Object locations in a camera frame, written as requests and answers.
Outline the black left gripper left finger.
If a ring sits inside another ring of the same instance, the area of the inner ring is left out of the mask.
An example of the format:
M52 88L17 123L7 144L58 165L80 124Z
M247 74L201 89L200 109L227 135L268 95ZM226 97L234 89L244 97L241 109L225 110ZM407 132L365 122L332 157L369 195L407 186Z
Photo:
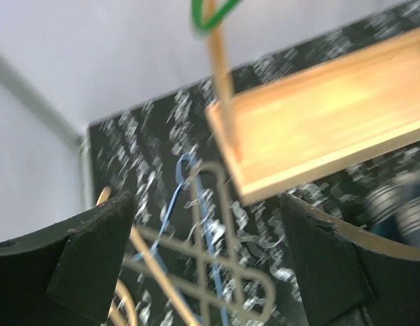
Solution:
M134 220L124 192L36 232L0 242L0 325L101 325Z

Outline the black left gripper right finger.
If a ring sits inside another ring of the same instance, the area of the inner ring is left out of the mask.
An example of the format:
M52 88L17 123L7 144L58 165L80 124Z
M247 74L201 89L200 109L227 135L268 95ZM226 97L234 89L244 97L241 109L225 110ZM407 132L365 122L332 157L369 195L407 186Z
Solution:
M288 194L280 202L310 325L420 325L420 248L377 236Z

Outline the navy plaid skirt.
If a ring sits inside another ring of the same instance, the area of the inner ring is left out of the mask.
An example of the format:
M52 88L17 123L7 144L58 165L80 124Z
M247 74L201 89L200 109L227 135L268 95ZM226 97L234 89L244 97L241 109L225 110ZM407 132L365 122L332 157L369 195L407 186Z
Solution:
M364 203L369 232L420 248L420 172L391 179Z

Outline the grey plastic hanger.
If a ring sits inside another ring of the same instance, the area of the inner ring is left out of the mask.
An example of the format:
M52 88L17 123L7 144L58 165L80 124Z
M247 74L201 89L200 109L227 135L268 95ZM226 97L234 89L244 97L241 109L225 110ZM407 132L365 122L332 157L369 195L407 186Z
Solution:
M160 264L156 261L154 254L151 253L146 245L145 238L154 241L158 240L162 246L196 259L198 281L191 283L179 276L164 272ZM192 246L176 238L169 238L164 235L159 236L156 231L142 226L132 227L130 241L134 248L142 254L142 261L134 259L131 255L125 255L123 261L124 266L154 278L166 296L171 300L186 325L196 325L197 320L191 310L187 308L187 305L180 299L175 291L176 288L198 299L201 304L201 313L207 311L210 306L220 308L219 304L217 304L216 295L209 292L207 287L207 261L209 260L209 255L203 253L199 245ZM263 272L251 268L245 269L243 280L250 279L259 282L265 291L265 298L260 314L251 310L244 310L248 313L249 320L265 323L271 316L271 311L275 304L276 293L273 283Z
M212 173L216 177L216 188L222 221L215 220L215 208L208 203L206 190L202 185L200 173ZM193 218L195 225L191 233L195 235L195 243L202 252L209 255L207 264L211 266L215 286L217 304L220 306L221 321L228 325L228 316L238 320L239 325L246 325L250 319L244 310L243 276L246 269L237 263L237 238L234 234L229 194L226 188L226 174L217 162L202 162L195 164L189 176L191 178L191 194L193 203ZM221 269L231 274L231 292L233 299L224 296Z

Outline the wooden hanger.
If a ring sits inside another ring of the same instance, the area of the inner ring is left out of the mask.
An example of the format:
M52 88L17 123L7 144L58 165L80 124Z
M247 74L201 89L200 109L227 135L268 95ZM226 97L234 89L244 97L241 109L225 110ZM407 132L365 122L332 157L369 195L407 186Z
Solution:
M281 199L286 239L310 325L420 325L420 248L378 237L285 195ZM186 325L209 325L211 308L240 325L264 325L277 290L260 270L209 252L200 235L194 244L136 225L130 240L137 256L124 265L152 276ZM146 240L197 262L198 281L171 274Z

